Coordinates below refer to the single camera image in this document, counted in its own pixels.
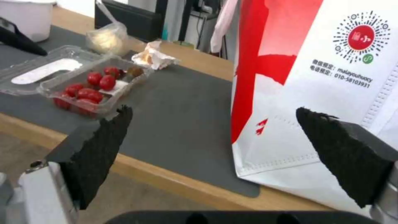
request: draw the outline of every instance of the white and red paper bag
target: white and red paper bag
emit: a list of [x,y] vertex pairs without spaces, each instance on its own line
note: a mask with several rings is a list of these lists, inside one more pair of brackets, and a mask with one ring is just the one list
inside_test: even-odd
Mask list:
[[[237,175],[367,214],[320,162],[295,111],[304,106],[360,124],[398,148],[398,1],[242,0],[237,7]],[[218,21],[218,29],[227,25]]]

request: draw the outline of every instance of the red logo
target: red logo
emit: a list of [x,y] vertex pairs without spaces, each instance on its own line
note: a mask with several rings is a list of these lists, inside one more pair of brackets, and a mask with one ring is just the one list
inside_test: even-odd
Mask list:
[[370,26],[355,27],[348,35],[348,44],[354,50],[362,51],[370,47],[375,39],[375,32]]

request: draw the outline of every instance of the wooden table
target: wooden table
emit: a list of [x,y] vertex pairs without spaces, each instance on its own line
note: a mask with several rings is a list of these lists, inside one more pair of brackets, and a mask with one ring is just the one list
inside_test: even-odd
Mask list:
[[[53,13],[55,26],[80,34],[94,29],[94,20],[90,17],[59,7],[55,7]],[[134,51],[142,51],[143,48],[144,45],[131,43]],[[233,64],[230,61],[173,43],[163,43],[162,52],[182,59],[182,66],[232,80]],[[65,134],[4,114],[0,114],[0,132],[48,149],[53,149],[66,137]],[[261,187],[257,198],[248,198],[122,154],[117,156],[112,171],[220,210],[330,210],[316,202],[268,187]]]

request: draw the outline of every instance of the plastic clamshell container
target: plastic clamshell container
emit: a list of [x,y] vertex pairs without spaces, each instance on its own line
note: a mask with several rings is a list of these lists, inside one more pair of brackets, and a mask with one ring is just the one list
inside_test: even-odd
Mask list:
[[[82,103],[78,102],[75,98],[71,99],[61,96],[62,92],[68,85],[74,83],[87,83],[88,73],[92,71],[97,71],[103,74],[104,68],[108,66],[117,67],[118,69],[122,69],[125,71],[131,67],[139,67],[142,69],[143,73],[138,77],[127,77],[128,75],[125,75],[125,78],[127,77],[128,80],[122,80],[125,81],[127,84],[119,91],[117,91],[117,93],[115,93],[114,95],[103,94],[104,99],[99,104],[93,104],[89,102]],[[83,66],[72,72],[57,76],[51,80],[40,83],[37,91],[47,98],[58,98],[70,103],[71,108],[69,110],[71,111],[79,112],[82,114],[83,110],[83,114],[86,115],[102,116],[106,115],[106,113],[108,113],[115,106],[119,98],[127,94],[134,85],[146,80],[152,72],[152,69],[140,67],[131,61],[121,59],[119,56],[105,55],[100,60],[97,60],[87,66]]]
[[37,94],[41,82],[90,65],[102,57],[77,46],[62,46],[50,51],[46,57],[0,71],[0,92],[17,96]]

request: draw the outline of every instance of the food wrapper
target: food wrapper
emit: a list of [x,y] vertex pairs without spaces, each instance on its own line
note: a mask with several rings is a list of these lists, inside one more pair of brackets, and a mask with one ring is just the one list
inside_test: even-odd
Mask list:
[[159,51],[160,43],[161,41],[148,43],[145,47],[145,50],[141,53],[133,55],[131,60],[140,66],[152,68],[153,70],[164,69],[171,64],[178,64],[178,59],[163,54]]
[[123,56],[129,51],[130,45],[144,44],[144,42],[127,35],[126,26],[113,17],[101,0],[96,0],[96,5],[112,23],[87,32],[88,48],[100,54]]
[[122,23],[115,22],[98,30],[87,32],[87,46],[98,53],[120,55],[126,54],[127,29]]

